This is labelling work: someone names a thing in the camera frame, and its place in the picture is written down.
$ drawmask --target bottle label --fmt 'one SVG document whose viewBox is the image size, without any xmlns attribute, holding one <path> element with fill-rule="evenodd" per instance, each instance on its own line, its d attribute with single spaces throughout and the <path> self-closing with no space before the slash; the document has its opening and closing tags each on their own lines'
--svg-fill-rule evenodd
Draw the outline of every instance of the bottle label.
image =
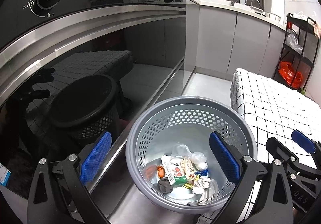
<svg viewBox="0 0 321 224">
<path fill-rule="evenodd" d="M 6 186 L 11 172 L 0 163 L 0 185 Z"/>
</svg>

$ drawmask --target kitchen counter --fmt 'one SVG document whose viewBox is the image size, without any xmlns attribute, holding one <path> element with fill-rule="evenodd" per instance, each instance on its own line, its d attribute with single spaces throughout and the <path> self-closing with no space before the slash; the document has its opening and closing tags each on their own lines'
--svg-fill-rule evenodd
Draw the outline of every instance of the kitchen counter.
<svg viewBox="0 0 321 224">
<path fill-rule="evenodd" d="M 226 10 L 231 10 L 231 11 L 234 11 L 234 12 L 242 13 L 242 14 L 245 14 L 245 15 L 249 15 L 249 16 L 258 18 L 260 20 L 263 20 L 263 21 L 265 21 L 265 22 L 267 22 L 269 24 L 272 24 L 272 25 L 274 25 L 274 26 L 286 31 L 286 27 L 283 26 L 283 24 L 276 23 L 275 21 L 272 21 L 271 19 L 269 19 L 269 18 L 267 18 L 265 16 L 253 13 L 253 12 L 248 11 L 246 9 L 242 9 L 242 7 L 244 7 L 244 6 L 239 4 L 239 3 L 235 3 L 235 4 L 239 5 L 240 7 L 235 7 L 235 6 L 231 6 L 231 2 L 228 1 L 228 0 L 214 0 L 215 2 L 213 2 L 213 0 L 190 0 L 190 2 L 191 1 L 196 3 L 196 4 L 198 4 L 198 5 L 201 5 L 201 6 L 217 7 L 217 8 L 222 8 L 222 9 L 226 9 Z"/>
</svg>

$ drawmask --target white tile floor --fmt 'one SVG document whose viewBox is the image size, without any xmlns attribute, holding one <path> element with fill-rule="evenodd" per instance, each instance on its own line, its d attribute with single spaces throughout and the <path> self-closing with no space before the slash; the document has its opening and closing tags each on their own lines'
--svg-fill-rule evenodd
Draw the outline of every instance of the white tile floor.
<svg viewBox="0 0 321 224">
<path fill-rule="evenodd" d="M 208 75 L 193 74 L 183 95 L 207 97 L 231 106 L 231 85 L 231 81 Z"/>
</svg>

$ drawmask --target strainer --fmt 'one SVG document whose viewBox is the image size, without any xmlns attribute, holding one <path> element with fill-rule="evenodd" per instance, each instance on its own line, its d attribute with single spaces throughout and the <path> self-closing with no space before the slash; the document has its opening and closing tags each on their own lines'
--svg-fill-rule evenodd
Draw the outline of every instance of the strainer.
<svg viewBox="0 0 321 224">
<path fill-rule="evenodd" d="M 126 144 L 126 161 L 135 185 L 154 204 L 182 214 L 202 214 L 223 207 L 235 185 L 229 182 L 209 147 L 209 137 L 218 131 L 242 155 L 257 159 L 254 136 L 246 122 L 231 108 L 217 101 L 180 96 L 146 110 L 134 123 Z M 157 166 L 162 155 L 171 155 L 174 145 L 185 144 L 191 152 L 207 157 L 208 171 L 216 182 L 215 194 L 205 200 L 190 190 L 176 188 L 162 194 L 157 188 Z"/>
</svg>

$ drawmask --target blue gripper pad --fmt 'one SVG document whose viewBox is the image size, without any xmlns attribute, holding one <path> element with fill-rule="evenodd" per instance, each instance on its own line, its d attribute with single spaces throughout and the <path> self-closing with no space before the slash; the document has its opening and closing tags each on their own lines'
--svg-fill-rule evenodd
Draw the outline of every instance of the blue gripper pad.
<svg viewBox="0 0 321 224">
<path fill-rule="evenodd" d="M 94 179 L 105 156 L 111 147 L 111 135 L 105 132 L 88 157 L 81 164 L 80 180 L 85 185 Z"/>
<path fill-rule="evenodd" d="M 314 153 L 316 148 L 314 147 L 313 141 L 306 137 L 303 133 L 298 130 L 294 130 L 291 133 L 292 140 L 295 141 L 302 149 L 307 153 Z"/>
<path fill-rule="evenodd" d="M 237 185 L 241 178 L 240 165 L 215 132 L 210 135 L 210 148 L 227 180 Z"/>
</svg>

